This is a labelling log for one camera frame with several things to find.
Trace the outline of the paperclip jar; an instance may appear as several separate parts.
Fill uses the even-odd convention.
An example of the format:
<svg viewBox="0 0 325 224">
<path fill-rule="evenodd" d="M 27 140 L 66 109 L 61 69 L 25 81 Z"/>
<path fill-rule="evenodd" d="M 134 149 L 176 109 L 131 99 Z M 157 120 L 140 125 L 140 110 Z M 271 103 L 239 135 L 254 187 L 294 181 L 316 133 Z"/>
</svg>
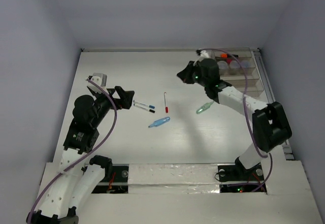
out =
<svg viewBox="0 0 325 224">
<path fill-rule="evenodd" d="M 240 62 L 240 64 L 241 64 L 241 68 L 243 69 L 251 68 L 251 63 L 248 60 L 243 60 Z"/>
<path fill-rule="evenodd" d="M 219 66 L 220 75 L 226 74 L 229 69 L 228 63 L 226 61 L 221 60 L 221 61 L 218 61 L 217 64 Z"/>
<path fill-rule="evenodd" d="M 236 75 L 240 73 L 240 65 L 237 61 L 229 65 L 229 74 L 230 75 Z"/>
</svg>

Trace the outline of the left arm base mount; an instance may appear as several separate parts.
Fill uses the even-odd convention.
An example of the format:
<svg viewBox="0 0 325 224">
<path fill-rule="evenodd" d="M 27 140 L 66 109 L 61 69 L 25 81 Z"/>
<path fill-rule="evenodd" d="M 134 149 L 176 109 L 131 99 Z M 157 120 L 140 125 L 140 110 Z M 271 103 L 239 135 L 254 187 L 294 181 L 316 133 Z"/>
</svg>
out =
<svg viewBox="0 0 325 224">
<path fill-rule="evenodd" d="M 129 165 L 113 165 L 110 177 L 104 178 L 92 191 L 93 194 L 127 194 Z"/>
</svg>

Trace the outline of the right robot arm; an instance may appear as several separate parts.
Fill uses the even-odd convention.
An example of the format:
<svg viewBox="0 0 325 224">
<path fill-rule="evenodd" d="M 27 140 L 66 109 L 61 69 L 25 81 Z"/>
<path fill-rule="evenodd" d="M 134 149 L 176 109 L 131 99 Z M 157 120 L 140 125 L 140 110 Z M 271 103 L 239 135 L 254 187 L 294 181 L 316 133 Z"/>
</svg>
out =
<svg viewBox="0 0 325 224">
<path fill-rule="evenodd" d="M 240 92 L 221 79 L 215 60 L 190 61 L 185 69 L 177 73 L 177 77 L 185 84 L 201 85 L 214 102 L 245 117 L 252 143 L 235 161 L 234 174 L 237 178 L 250 176 L 252 169 L 268 153 L 292 136 L 286 113 L 279 102 L 268 104 Z"/>
</svg>

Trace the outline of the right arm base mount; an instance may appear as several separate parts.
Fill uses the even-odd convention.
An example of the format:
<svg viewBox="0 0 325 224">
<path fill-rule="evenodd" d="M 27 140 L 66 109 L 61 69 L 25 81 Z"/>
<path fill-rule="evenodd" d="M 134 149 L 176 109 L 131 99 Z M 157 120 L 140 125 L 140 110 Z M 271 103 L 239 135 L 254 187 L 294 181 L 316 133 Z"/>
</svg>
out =
<svg viewBox="0 0 325 224">
<path fill-rule="evenodd" d="M 219 165 L 214 178 L 219 182 L 221 193 L 267 192 L 261 164 L 248 171 L 236 165 Z"/>
</svg>

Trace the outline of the orange black highlighter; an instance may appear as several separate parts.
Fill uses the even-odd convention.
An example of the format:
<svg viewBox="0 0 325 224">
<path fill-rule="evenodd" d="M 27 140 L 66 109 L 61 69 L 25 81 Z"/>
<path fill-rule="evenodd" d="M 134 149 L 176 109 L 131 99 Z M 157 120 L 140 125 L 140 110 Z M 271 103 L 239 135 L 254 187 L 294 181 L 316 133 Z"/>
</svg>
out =
<svg viewBox="0 0 325 224">
<path fill-rule="evenodd" d="M 235 55 L 235 54 L 226 54 L 226 53 L 222 53 L 222 54 L 220 55 L 220 57 L 222 57 L 222 58 L 230 58 L 230 57 L 238 58 L 239 56 L 238 56 L 238 55 Z"/>
</svg>

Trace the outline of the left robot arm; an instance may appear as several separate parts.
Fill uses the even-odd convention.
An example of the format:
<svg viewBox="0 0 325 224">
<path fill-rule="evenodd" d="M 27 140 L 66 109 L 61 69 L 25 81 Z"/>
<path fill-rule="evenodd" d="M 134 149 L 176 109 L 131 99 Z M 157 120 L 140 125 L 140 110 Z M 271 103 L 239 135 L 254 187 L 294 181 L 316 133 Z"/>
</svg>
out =
<svg viewBox="0 0 325 224">
<path fill-rule="evenodd" d="M 27 223 L 78 223 L 79 213 L 100 181 L 111 180 L 112 160 L 90 155 L 99 148 L 98 126 L 110 110 L 129 109 L 134 91 L 120 86 L 89 88 L 74 102 L 73 120 L 63 143 L 57 175 L 39 194 Z"/>
</svg>

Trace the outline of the pink black highlighter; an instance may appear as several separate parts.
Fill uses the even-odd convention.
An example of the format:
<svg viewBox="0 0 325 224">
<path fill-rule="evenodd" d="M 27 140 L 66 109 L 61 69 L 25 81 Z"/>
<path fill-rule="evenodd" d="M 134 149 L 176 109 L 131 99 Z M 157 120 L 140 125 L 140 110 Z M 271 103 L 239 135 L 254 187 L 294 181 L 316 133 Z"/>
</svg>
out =
<svg viewBox="0 0 325 224">
<path fill-rule="evenodd" d="M 228 64 L 228 65 L 230 65 L 230 64 L 232 64 L 232 63 L 234 63 L 235 62 L 235 60 L 233 60 L 233 59 L 226 59 L 226 63 Z"/>
</svg>

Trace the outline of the red capped white marker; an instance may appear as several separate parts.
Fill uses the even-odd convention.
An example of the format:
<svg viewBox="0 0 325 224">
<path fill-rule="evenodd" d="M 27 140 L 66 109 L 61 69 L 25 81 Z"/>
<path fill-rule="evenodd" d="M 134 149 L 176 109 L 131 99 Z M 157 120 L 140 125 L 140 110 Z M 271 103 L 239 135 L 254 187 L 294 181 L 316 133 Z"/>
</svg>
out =
<svg viewBox="0 0 325 224">
<path fill-rule="evenodd" d="M 167 103 L 167 93 L 166 92 L 164 92 L 164 105 L 165 105 L 165 113 L 168 114 L 169 107 L 168 107 L 168 103 Z"/>
</svg>

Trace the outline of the blue capped white marker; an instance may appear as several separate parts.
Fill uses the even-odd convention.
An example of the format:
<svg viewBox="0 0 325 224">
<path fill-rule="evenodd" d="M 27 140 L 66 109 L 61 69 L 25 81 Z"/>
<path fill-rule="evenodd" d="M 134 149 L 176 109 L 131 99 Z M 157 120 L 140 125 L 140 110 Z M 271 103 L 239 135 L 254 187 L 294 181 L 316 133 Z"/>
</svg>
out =
<svg viewBox="0 0 325 224">
<path fill-rule="evenodd" d="M 150 108 L 150 109 L 155 109 L 155 106 L 150 105 L 150 104 L 141 103 L 141 102 L 138 102 L 138 101 L 135 101 L 135 100 L 133 100 L 133 102 L 134 102 L 135 104 L 138 104 L 138 105 L 141 105 L 141 106 L 144 106 L 144 107 L 148 107 L 148 108 Z"/>
</svg>

